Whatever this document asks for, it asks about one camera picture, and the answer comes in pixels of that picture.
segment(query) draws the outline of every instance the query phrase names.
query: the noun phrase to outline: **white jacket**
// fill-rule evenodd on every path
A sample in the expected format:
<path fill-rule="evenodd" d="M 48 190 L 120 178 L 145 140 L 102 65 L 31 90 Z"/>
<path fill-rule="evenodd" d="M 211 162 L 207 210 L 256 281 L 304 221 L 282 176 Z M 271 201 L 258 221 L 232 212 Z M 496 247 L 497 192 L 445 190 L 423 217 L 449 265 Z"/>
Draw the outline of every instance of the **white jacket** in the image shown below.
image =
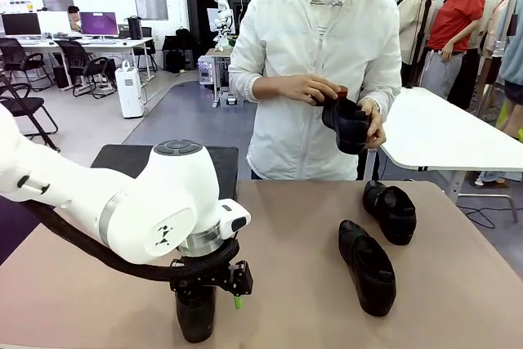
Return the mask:
<path fill-rule="evenodd" d="M 260 78 L 315 74 L 349 88 L 349 99 L 375 100 L 386 116 L 400 93 L 399 15 L 394 0 L 337 0 L 323 41 L 311 2 L 252 0 L 231 57 L 230 88 L 257 102 L 247 160 L 271 180 L 355 180 L 358 157 L 336 145 L 322 108 L 278 97 L 259 101 Z"/>

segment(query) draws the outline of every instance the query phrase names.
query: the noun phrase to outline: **black chair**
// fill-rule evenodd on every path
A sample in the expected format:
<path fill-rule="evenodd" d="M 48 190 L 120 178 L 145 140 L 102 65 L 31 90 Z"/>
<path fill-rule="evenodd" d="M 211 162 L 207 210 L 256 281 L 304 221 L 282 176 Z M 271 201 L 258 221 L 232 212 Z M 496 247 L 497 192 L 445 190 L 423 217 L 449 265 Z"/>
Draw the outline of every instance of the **black chair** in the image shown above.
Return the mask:
<path fill-rule="evenodd" d="M 91 90 L 77 94 L 76 88 L 77 86 L 74 85 L 73 87 L 73 96 L 80 97 L 85 94 L 90 94 L 96 99 L 104 98 L 107 96 L 110 96 L 111 94 L 114 94 L 116 91 L 112 90 L 112 92 L 108 93 L 100 93 L 96 92 L 96 80 L 95 75 L 105 75 L 105 68 L 107 67 L 107 62 L 109 59 L 107 57 L 98 57 L 96 59 L 91 59 L 89 55 L 87 54 L 86 50 L 80 45 L 80 43 L 77 43 L 76 41 L 66 41 L 66 40 L 60 40 L 56 41 L 56 43 L 59 45 L 61 50 L 64 52 L 65 59 L 67 61 L 67 68 L 69 72 L 69 76 L 71 77 L 84 77 L 89 78 L 91 77 L 91 83 L 90 87 Z"/>
<path fill-rule="evenodd" d="M 43 98 L 29 97 L 29 93 L 32 89 L 31 86 L 27 83 L 10 84 L 7 81 L 7 79 L 3 82 L 6 84 L 4 86 L 0 86 L 0 104 L 5 106 L 7 110 L 9 110 L 9 112 L 11 112 L 11 114 L 15 118 L 28 116 L 31 123 L 33 123 L 34 126 L 38 129 L 38 132 L 24 135 L 31 139 L 35 136 L 41 136 L 43 140 L 46 142 L 46 145 L 49 145 L 54 150 L 59 150 L 58 148 L 56 148 L 56 146 L 52 143 L 51 139 L 49 138 L 50 135 L 54 135 L 58 132 L 58 125 L 56 124 L 52 116 L 49 114 L 49 112 L 47 112 L 46 107 L 43 105 Z M 18 92 L 21 90 L 25 90 L 25 94 L 22 97 L 20 97 L 20 95 L 18 94 Z M 11 96 L 5 96 L 5 93 L 8 92 L 11 93 Z M 51 123 L 55 128 L 54 131 L 44 131 L 43 127 L 34 117 L 34 114 L 36 114 L 36 112 L 38 112 L 40 109 L 42 109 L 49 118 L 49 120 L 51 120 Z"/>
<path fill-rule="evenodd" d="M 44 67 L 42 53 L 27 55 L 24 48 L 20 45 L 16 38 L 0 38 L 0 51 L 2 51 L 4 64 L 3 68 L 6 71 L 11 71 L 9 74 L 9 82 L 12 80 L 13 71 L 21 71 L 25 74 L 27 83 L 35 92 L 41 92 L 42 90 L 46 90 L 52 86 L 52 79 L 49 77 L 49 74 Z M 35 89 L 31 81 L 29 81 L 29 76 L 27 75 L 27 72 L 30 69 L 42 69 L 47 79 L 49 79 L 51 85 Z"/>
<path fill-rule="evenodd" d="M 144 38 L 147 37 L 153 37 L 153 29 L 152 28 L 141 28 L 142 33 L 144 34 Z M 156 60 L 154 60 L 154 54 L 156 53 L 156 47 L 154 46 L 154 40 L 151 39 L 147 43 L 145 43 L 145 46 L 147 47 L 147 55 L 149 55 L 153 71 L 158 71 L 158 65 L 156 64 Z M 145 49 L 144 48 L 134 48 L 134 56 L 138 56 L 138 65 L 136 66 L 138 69 L 140 69 L 140 58 L 142 56 L 145 56 Z"/>

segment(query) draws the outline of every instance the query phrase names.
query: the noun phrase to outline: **beige table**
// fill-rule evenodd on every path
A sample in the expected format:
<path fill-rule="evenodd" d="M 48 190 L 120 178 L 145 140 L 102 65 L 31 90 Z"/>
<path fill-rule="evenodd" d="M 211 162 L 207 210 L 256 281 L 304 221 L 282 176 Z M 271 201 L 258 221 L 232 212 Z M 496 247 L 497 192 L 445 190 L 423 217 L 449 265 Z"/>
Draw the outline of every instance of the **beige table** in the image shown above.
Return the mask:
<path fill-rule="evenodd" d="M 249 181 L 253 221 L 239 257 L 254 277 L 237 311 L 219 292 L 214 335 L 184 342 L 168 284 L 127 277 L 39 227 L 0 267 L 0 342 L 67 348 L 492 349 L 523 345 L 523 284 L 436 186 L 398 183 L 418 208 L 409 246 L 389 244 L 361 206 L 363 183 Z M 365 314 L 337 250 L 342 219 L 390 256 L 397 298 Z M 167 264 L 170 257 L 164 258 Z"/>

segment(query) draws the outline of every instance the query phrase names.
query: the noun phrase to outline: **black shoe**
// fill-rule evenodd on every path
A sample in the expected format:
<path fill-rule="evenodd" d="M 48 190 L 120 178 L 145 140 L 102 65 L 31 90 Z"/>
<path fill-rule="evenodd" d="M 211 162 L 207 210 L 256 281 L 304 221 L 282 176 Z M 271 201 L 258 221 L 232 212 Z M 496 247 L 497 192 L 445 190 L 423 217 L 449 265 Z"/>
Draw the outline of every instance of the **black shoe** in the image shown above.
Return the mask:
<path fill-rule="evenodd" d="M 387 315 L 396 299 L 396 276 L 383 248 L 348 220 L 340 224 L 337 242 L 351 270 L 361 308 L 372 316 Z"/>
<path fill-rule="evenodd" d="M 402 189 L 369 181 L 365 186 L 363 205 L 378 220 L 387 240 L 395 245 L 410 243 L 416 230 L 416 208 Z"/>
<path fill-rule="evenodd" d="M 324 125 L 336 132 L 338 149 L 345 154 L 357 155 L 367 143 L 370 116 L 350 100 L 325 103 L 322 113 Z"/>

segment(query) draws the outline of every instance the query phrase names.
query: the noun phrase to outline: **computer monitor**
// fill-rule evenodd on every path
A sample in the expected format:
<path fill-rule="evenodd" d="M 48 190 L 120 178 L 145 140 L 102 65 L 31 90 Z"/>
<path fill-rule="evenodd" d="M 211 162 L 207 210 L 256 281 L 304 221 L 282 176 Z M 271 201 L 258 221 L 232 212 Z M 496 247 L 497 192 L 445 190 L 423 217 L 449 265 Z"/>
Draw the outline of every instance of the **computer monitor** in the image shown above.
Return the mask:
<path fill-rule="evenodd" d="M 38 16 L 34 12 L 3 14 L 2 22 L 6 36 L 39 36 L 42 34 Z"/>
<path fill-rule="evenodd" d="M 130 38 L 131 37 L 131 30 L 129 30 L 129 25 L 118 25 L 118 31 L 120 32 L 119 36 L 120 38 Z"/>
<path fill-rule="evenodd" d="M 37 16 L 42 33 L 71 33 L 71 24 L 67 11 L 40 11 L 37 12 Z"/>
<path fill-rule="evenodd" d="M 118 36 L 113 12 L 80 12 L 82 33 L 89 36 Z"/>

